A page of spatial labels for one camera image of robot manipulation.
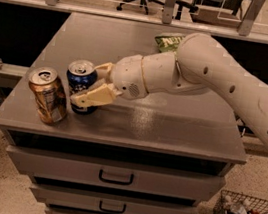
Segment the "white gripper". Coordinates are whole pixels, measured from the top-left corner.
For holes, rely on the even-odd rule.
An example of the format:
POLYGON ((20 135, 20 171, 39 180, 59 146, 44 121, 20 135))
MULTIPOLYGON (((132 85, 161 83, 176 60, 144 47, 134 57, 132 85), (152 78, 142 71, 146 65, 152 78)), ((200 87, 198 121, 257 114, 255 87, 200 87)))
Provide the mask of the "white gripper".
POLYGON ((104 79, 93 84, 92 88, 71 95, 71 102, 80 108, 108 105, 118 96, 126 100, 145 98, 148 91, 145 87, 141 55, 120 59, 118 63, 100 64, 96 67, 97 78, 104 79))

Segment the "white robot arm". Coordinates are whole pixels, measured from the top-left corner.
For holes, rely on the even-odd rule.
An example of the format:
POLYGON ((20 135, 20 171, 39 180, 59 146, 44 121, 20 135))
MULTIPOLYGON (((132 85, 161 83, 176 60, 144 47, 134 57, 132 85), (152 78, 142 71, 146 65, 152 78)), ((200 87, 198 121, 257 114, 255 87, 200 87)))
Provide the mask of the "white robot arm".
POLYGON ((268 149, 268 85, 250 74, 207 34, 187 35, 171 52, 134 55, 96 67, 98 82, 71 96, 80 107, 102 106, 121 97, 193 95, 213 90, 268 149))

